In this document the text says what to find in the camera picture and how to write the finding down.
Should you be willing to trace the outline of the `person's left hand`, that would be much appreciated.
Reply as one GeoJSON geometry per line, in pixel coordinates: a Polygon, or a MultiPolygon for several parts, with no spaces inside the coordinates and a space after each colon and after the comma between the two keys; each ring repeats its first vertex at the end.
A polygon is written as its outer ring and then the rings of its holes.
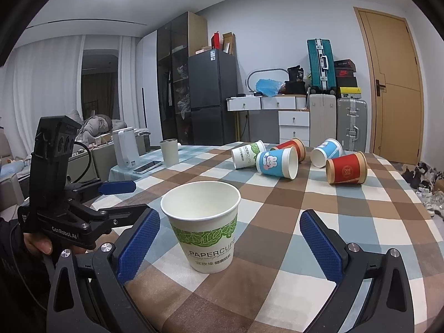
{"type": "Polygon", "coordinates": [[[53,253],[51,240],[42,234],[24,233],[23,239],[28,251],[34,255],[50,256],[53,253]]]}

